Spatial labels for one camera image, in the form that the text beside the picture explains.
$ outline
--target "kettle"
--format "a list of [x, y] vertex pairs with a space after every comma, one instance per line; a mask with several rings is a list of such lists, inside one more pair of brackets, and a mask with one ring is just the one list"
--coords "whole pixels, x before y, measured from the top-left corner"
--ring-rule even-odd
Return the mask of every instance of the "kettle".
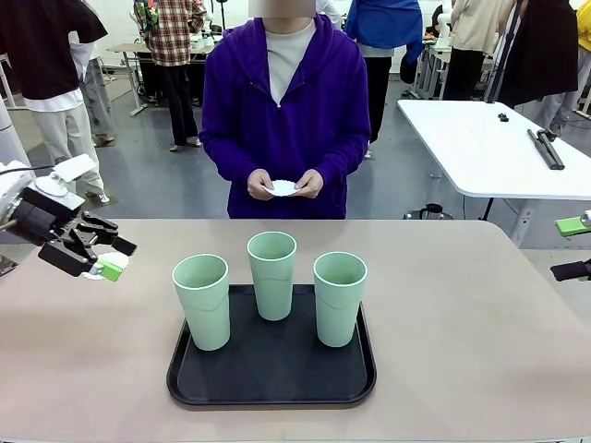
[[453, 220], [453, 216], [443, 212], [443, 206], [429, 203], [422, 210], [409, 210], [404, 220]]

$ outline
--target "plaid shirt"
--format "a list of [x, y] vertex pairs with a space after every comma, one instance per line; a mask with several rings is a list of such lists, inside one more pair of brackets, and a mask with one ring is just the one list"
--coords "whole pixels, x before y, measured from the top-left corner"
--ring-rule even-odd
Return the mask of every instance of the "plaid shirt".
[[154, 63], [160, 66], [188, 65], [191, 59], [190, 32], [201, 29], [206, 14], [199, 0], [160, 0], [158, 23], [150, 31]]

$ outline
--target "gray pants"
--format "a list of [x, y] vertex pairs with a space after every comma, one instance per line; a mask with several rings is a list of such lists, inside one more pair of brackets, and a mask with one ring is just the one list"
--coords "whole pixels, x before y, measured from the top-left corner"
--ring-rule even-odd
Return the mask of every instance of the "gray pants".
[[583, 89], [589, 80], [589, 73], [591, 73], [591, 53], [579, 46], [579, 89], [574, 92], [545, 97], [534, 122], [544, 129], [550, 129], [560, 135], [563, 128], [568, 125], [573, 110], [577, 107]]
[[[32, 114], [42, 132], [43, 141], [52, 162], [89, 154], [90, 158], [96, 162], [97, 167], [82, 175], [78, 181], [85, 186], [83, 191], [104, 194], [103, 179], [99, 173], [99, 159], [92, 143], [89, 115], [84, 104], [81, 103], [80, 106], [68, 111], [33, 112]], [[75, 192], [76, 187], [71, 186], [69, 189], [71, 192]]]
[[114, 135], [116, 130], [111, 101], [107, 95], [103, 71], [97, 59], [90, 60], [86, 77], [80, 83], [80, 89], [89, 113], [92, 134], [95, 136]]

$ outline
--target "green cup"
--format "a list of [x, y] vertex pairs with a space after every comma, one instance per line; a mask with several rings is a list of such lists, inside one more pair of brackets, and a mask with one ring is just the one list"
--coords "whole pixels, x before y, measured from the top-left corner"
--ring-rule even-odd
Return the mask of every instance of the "green cup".
[[257, 309], [265, 320], [283, 320], [292, 311], [296, 250], [287, 233], [260, 233], [248, 242]]
[[173, 270], [178, 298], [193, 342], [202, 351], [215, 351], [230, 340], [228, 264], [204, 254], [189, 257]]
[[341, 348], [353, 339], [368, 267], [346, 252], [329, 252], [314, 263], [316, 329], [327, 346]]

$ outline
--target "person's right hand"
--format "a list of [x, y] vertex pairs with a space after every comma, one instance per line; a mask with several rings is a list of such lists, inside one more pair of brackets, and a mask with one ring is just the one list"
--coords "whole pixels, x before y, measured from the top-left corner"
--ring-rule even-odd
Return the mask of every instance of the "person's right hand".
[[269, 173], [264, 169], [257, 169], [248, 178], [248, 193], [256, 200], [268, 201], [273, 195], [265, 189], [274, 189]]

